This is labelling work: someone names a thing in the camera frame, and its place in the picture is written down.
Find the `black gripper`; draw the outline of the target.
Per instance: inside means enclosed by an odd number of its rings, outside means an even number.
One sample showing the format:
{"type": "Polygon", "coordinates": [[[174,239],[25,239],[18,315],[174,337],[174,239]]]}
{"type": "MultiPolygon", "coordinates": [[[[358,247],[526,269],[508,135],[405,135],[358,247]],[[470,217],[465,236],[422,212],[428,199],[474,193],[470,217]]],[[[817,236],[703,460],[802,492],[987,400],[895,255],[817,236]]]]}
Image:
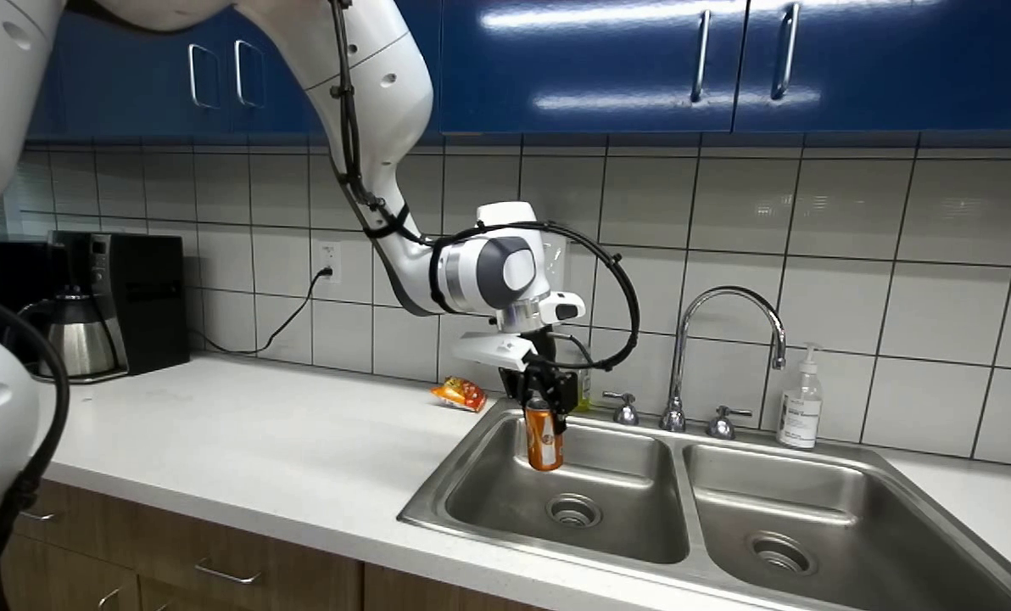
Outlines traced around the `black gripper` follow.
{"type": "Polygon", "coordinates": [[[566,432],[566,416],[575,400],[575,373],[542,354],[526,355],[526,370],[520,377],[520,405],[522,411],[537,411],[540,396],[550,405],[551,414],[551,433],[566,432]]]}

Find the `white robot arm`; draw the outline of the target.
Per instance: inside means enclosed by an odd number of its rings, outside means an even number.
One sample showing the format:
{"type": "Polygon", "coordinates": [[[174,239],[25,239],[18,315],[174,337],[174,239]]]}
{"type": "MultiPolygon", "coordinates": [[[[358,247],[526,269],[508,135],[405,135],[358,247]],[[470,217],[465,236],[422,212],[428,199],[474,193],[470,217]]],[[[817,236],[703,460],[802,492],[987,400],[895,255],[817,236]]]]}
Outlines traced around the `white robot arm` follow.
{"type": "MultiPolygon", "coordinates": [[[[362,236],[383,258],[398,305],[498,322],[462,344],[467,359],[537,373],[550,359],[533,340],[585,313],[575,293],[550,281],[550,227],[526,199],[486,204],[465,233],[428,236],[410,217],[400,162],[422,140],[435,80],[398,0],[0,0],[0,195],[23,151],[56,19],[73,11],[141,34],[178,34],[221,13],[248,19],[305,95],[313,125],[296,143],[326,156],[362,236]]],[[[37,503],[70,414],[67,370],[54,367],[56,387],[41,396],[18,346],[37,359],[54,355],[0,302],[0,557],[18,514],[37,503]]]]}

